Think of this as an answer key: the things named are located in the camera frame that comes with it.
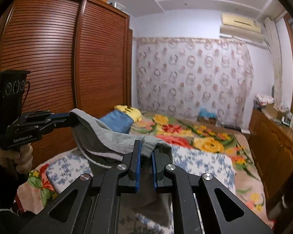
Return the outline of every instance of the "white string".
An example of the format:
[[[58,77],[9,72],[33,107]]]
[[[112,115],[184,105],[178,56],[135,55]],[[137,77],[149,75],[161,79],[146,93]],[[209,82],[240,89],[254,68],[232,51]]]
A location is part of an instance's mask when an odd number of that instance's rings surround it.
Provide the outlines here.
[[[122,156],[120,156],[118,154],[115,154],[115,153],[96,152],[96,151],[91,151],[91,150],[88,150],[88,149],[86,149],[86,151],[88,151],[89,153],[91,153],[91,154],[93,154],[95,156],[106,157],[106,158],[115,159],[115,160],[118,160],[118,161],[123,160]]]
[[[13,213],[14,215],[18,216],[16,213],[14,213],[14,211],[13,211],[11,208],[1,208],[1,209],[0,209],[0,212],[3,212],[3,211],[10,211],[10,212]]]
[[[85,158],[88,159],[91,163],[94,163],[94,164],[96,164],[96,165],[98,165],[98,166],[101,166],[101,167],[104,167],[104,168],[107,168],[107,169],[112,168],[111,166],[103,165],[103,164],[97,163],[96,161],[94,161],[94,160],[92,160],[90,157],[88,157],[87,154],[86,154],[81,148],[79,148],[79,149],[80,149],[80,151],[82,152],[82,154],[85,156]]]

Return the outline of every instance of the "hand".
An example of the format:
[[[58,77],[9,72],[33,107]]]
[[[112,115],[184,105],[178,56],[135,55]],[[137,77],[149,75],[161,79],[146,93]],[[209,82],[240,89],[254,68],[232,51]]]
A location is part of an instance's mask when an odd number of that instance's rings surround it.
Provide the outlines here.
[[[0,165],[9,168],[8,159],[14,160],[17,164],[16,171],[18,173],[27,174],[32,167],[32,146],[30,144],[20,147],[20,152],[12,150],[0,149]]]

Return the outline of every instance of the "yellow plush toy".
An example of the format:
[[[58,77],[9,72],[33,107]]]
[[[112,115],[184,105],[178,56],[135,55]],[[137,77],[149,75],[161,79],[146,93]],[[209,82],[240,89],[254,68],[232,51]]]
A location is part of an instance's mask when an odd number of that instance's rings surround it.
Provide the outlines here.
[[[114,109],[126,113],[134,122],[142,120],[141,113],[137,108],[127,107],[126,105],[116,105]]]

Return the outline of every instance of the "cardboard box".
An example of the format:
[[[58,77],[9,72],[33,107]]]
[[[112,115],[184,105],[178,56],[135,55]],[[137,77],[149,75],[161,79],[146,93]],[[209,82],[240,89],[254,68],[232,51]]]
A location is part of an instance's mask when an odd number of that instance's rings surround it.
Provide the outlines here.
[[[202,123],[212,124],[212,125],[216,124],[216,119],[213,119],[213,118],[206,119],[205,117],[202,117],[202,116],[198,116],[197,121]]]
[[[281,120],[282,119],[282,116],[285,115],[285,113],[282,113],[276,109],[273,108],[273,105],[274,104],[269,104],[269,105],[266,105],[265,107],[265,110],[266,112],[273,118],[275,119],[278,119],[278,120]]]

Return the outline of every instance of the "air conditioner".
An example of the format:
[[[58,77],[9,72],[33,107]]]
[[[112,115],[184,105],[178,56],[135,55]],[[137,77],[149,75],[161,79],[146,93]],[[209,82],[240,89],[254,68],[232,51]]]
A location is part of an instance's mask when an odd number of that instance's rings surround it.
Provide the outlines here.
[[[261,24],[249,18],[222,14],[220,33],[240,37],[262,43],[265,39],[262,34]]]

